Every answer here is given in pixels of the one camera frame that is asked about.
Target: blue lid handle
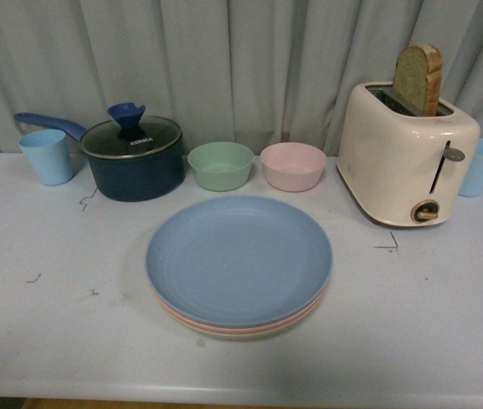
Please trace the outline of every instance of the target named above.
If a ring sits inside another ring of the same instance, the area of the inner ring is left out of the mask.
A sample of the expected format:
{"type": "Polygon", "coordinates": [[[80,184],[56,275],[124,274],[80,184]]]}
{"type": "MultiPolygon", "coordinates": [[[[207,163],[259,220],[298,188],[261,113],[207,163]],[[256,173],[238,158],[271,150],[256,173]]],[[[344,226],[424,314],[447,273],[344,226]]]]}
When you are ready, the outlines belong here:
{"type": "Polygon", "coordinates": [[[145,113],[145,106],[136,107],[133,102],[125,102],[113,105],[106,111],[120,124],[123,130],[132,130],[139,126],[142,114],[145,113]]]}

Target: blue saucepan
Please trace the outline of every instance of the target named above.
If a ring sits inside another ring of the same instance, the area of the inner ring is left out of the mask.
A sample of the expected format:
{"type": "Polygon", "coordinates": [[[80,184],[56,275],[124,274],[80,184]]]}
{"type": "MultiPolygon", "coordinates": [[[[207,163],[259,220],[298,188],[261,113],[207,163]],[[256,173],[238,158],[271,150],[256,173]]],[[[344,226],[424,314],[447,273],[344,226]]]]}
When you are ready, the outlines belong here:
{"type": "Polygon", "coordinates": [[[26,124],[63,130],[88,155],[95,184],[108,198],[139,202],[162,196],[184,180],[181,128],[167,118],[143,116],[145,106],[118,104],[114,120],[89,129],[66,119],[17,113],[26,124]]]}

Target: mint green bowl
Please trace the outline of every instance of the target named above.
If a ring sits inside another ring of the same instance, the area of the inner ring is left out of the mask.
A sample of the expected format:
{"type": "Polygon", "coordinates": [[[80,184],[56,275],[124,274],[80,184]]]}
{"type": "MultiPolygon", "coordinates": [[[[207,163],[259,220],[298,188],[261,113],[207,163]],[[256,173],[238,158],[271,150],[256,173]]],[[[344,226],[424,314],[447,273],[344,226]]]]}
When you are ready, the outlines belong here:
{"type": "Polygon", "coordinates": [[[188,163],[199,186],[214,192],[242,187],[249,179],[254,154],[234,142],[211,142],[188,154],[188,163]]]}

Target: saucepan handle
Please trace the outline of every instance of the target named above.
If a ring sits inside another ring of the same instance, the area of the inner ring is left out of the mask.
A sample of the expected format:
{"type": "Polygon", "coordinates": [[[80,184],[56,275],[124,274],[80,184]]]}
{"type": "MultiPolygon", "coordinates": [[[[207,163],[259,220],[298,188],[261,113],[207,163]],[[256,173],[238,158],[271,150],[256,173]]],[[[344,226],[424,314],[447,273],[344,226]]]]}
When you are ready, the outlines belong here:
{"type": "Polygon", "coordinates": [[[62,130],[76,141],[80,141],[80,138],[84,132],[86,132],[86,129],[82,125],[76,124],[67,119],[52,118],[37,113],[16,113],[14,119],[24,124],[43,126],[53,130],[62,130]]]}

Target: blue handle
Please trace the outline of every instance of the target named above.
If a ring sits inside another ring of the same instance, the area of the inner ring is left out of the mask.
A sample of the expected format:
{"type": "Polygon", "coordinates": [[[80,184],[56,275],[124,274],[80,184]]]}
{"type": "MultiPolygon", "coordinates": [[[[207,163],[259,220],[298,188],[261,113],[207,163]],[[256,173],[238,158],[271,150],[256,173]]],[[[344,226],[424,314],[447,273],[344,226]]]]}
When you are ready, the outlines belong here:
{"type": "Polygon", "coordinates": [[[22,112],[16,113],[14,119],[24,124],[38,125],[53,130],[62,130],[66,134],[72,136],[76,141],[80,141],[82,135],[86,132],[86,128],[66,119],[46,117],[37,113],[22,112]]]}
{"type": "Polygon", "coordinates": [[[123,130],[132,130],[139,126],[142,114],[145,113],[145,106],[137,107],[133,102],[124,102],[122,104],[113,105],[106,111],[119,123],[123,130]]]}

